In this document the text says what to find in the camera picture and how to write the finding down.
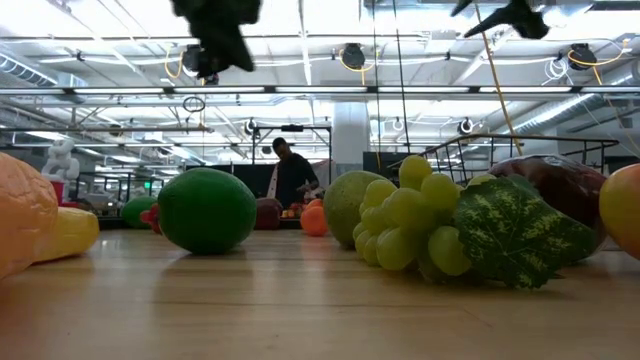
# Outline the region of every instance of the green melon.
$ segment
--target green melon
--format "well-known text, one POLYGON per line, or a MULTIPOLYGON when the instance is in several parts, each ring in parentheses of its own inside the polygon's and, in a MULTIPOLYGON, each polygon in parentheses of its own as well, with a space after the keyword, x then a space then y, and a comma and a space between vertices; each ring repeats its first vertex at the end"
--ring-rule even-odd
POLYGON ((143 211, 151 210, 151 206, 158 200, 152 196, 141 196, 129 200, 122 208, 120 216, 122 220, 134 229, 151 229, 151 225, 145 224, 140 220, 140 214, 143 211))
POLYGON ((194 255, 224 254, 256 223, 256 199, 237 177, 198 168, 170 181, 158 196, 163 234, 194 255))
POLYGON ((333 236, 343 247, 354 248, 353 229, 360 223, 360 204, 367 186, 384 177, 368 171, 350 171, 338 177, 324 196, 324 214, 333 236))

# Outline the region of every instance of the person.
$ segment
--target person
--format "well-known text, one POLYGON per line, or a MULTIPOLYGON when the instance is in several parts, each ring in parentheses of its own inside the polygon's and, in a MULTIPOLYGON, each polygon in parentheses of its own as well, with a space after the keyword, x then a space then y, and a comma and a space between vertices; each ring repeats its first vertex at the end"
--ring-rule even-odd
POLYGON ((283 138, 273 140, 273 150, 280 158, 278 179, 276 185, 276 199, 285 209, 291 204, 302 203, 304 194, 315 190, 319 186, 318 177, 313 172, 309 161, 291 151, 289 144, 283 138))

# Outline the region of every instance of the white pillar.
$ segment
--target white pillar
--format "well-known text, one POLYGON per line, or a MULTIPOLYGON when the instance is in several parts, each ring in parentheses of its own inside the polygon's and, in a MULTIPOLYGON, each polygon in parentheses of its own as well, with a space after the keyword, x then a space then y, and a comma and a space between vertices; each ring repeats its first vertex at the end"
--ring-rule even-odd
POLYGON ((369 151, 369 113, 366 102, 338 102, 333 109, 333 160, 337 176, 362 170, 362 153, 369 151))

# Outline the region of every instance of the plastic orange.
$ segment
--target plastic orange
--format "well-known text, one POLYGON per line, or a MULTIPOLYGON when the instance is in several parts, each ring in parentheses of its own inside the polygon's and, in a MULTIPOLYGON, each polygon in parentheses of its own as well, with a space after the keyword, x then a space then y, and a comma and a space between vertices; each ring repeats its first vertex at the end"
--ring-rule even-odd
POLYGON ((53 236, 58 199, 36 169, 0 153, 0 279, 31 265, 53 236))
POLYGON ((300 217, 300 225, 309 236, 323 236, 329 231, 327 220, 324 218, 324 209, 321 206, 307 208, 300 217))
POLYGON ((600 217, 620 248, 640 260, 640 164, 622 168, 605 181, 600 217))
POLYGON ((307 209, 310 209, 312 207, 322 207, 322 200, 321 199, 313 199, 311 200, 311 202, 309 204, 307 204, 307 209))

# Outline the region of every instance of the dark shirt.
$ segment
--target dark shirt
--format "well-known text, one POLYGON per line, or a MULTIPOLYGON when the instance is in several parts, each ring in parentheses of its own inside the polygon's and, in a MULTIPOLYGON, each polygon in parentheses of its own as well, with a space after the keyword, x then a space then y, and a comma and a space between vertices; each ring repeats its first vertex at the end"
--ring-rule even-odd
POLYGON ((287 160, 278 163, 276 199, 280 201, 283 208, 288 209, 291 204, 304 201, 304 193, 297 189, 307 181, 309 183, 318 181, 307 159, 293 153, 287 160))

